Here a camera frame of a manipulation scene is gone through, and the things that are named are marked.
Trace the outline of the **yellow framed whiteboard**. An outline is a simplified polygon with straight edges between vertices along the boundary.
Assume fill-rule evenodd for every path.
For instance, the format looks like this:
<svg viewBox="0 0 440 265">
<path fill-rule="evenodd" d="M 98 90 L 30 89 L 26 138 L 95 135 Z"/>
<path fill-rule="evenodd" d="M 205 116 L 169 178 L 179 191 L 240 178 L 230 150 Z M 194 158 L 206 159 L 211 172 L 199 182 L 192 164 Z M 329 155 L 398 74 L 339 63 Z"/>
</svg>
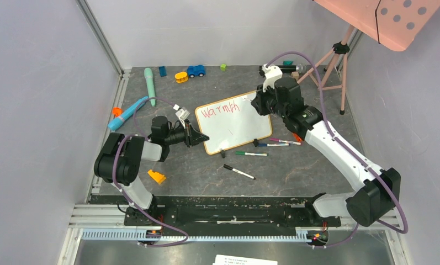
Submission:
<svg viewBox="0 0 440 265">
<path fill-rule="evenodd" d="M 210 137 L 203 142 L 208 155 L 264 139 L 272 135 L 270 116 L 259 115 L 251 102 L 255 91 L 222 99 L 195 109 L 195 116 L 201 133 Z"/>
</svg>

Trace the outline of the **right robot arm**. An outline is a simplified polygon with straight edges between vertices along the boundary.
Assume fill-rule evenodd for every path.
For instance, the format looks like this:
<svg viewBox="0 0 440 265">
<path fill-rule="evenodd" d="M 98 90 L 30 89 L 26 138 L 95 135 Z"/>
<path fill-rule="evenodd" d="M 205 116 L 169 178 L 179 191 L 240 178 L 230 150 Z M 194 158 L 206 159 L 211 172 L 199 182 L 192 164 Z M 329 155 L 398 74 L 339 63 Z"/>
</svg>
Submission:
<svg viewBox="0 0 440 265">
<path fill-rule="evenodd" d="M 260 84 L 251 105 L 261 116 L 279 116 L 291 133 L 323 154 L 353 189 L 349 193 L 314 196 L 304 211 L 309 224 L 319 225 L 327 217 L 340 216 L 369 227 L 375 222 L 382 223 L 382 216 L 396 207 L 400 173 L 371 163 L 343 139 L 317 108 L 304 104 L 295 79 L 282 77 L 273 87 Z"/>
</svg>

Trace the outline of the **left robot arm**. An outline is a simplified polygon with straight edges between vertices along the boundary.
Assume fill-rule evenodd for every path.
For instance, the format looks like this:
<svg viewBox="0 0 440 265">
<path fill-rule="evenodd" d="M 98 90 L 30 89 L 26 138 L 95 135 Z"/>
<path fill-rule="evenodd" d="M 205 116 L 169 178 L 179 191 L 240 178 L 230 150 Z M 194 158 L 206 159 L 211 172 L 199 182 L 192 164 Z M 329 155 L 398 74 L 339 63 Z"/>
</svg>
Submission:
<svg viewBox="0 0 440 265">
<path fill-rule="evenodd" d="M 110 133 L 94 163 L 94 174 L 127 195 L 131 207 L 140 208 L 138 218 L 152 225 L 159 218 L 159 210 L 151 205 L 153 195 L 138 177 L 141 161 L 163 162 L 171 145 L 184 143 L 191 147 L 209 139 L 188 120 L 173 128 L 167 117 L 157 116 L 152 119 L 149 141 L 141 136 L 126 138 L 121 133 Z"/>
</svg>

